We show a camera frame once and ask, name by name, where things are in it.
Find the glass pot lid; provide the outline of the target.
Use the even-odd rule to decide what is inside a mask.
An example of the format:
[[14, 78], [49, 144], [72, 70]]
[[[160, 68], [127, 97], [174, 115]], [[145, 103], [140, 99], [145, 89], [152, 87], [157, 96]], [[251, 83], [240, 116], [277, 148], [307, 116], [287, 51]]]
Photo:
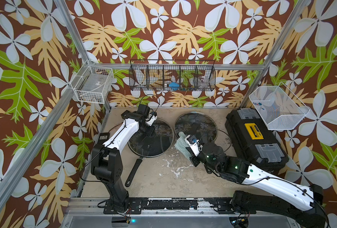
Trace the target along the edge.
[[194, 133], [201, 143], [214, 142], [218, 136], [217, 125], [208, 115], [201, 112], [188, 112], [180, 115], [174, 124], [176, 137], [183, 132], [185, 135]]
[[164, 120], [158, 118], [154, 123], [154, 132], [151, 136], [135, 133], [128, 142], [128, 147], [138, 156], [157, 157], [167, 151], [174, 140], [172, 127]]

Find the green microfibre cloth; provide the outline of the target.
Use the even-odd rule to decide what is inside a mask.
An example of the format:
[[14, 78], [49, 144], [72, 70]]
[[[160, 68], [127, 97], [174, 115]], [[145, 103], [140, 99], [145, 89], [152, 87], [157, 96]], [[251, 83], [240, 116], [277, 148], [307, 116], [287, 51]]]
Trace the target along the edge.
[[187, 142], [187, 138], [189, 135], [185, 135], [183, 132], [179, 132], [179, 138], [175, 143], [175, 148], [181, 152], [188, 160], [191, 158], [191, 153], [188, 151], [187, 147], [189, 144]]

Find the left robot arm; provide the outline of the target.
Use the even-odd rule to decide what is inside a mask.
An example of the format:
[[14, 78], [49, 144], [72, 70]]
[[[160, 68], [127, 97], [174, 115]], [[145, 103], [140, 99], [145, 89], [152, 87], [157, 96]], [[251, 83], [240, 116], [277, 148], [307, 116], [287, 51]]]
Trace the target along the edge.
[[135, 133], [152, 135], [157, 112], [141, 104], [134, 112], [124, 111], [121, 117], [123, 123], [114, 135], [103, 144], [94, 146], [91, 174], [106, 187], [110, 195], [108, 205], [111, 209], [123, 213], [129, 208], [129, 193], [121, 180], [123, 172], [121, 153]]

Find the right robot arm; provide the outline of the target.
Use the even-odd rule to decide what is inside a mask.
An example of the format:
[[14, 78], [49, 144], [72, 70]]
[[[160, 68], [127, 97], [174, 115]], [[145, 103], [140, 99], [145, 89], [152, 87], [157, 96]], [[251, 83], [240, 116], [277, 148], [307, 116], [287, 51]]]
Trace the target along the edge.
[[258, 196], [236, 191], [231, 204], [239, 211], [265, 211], [294, 219], [306, 228], [328, 228], [330, 221], [322, 205], [323, 189], [319, 185], [304, 186], [268, 173], [248, 161], [228, 156], [213, 142], [203, 143], [195, 135], [179, 133], [176, 147], [194, 166], [204, 165], [207, 173], [224, 180], [253, 186], [268, 193]]

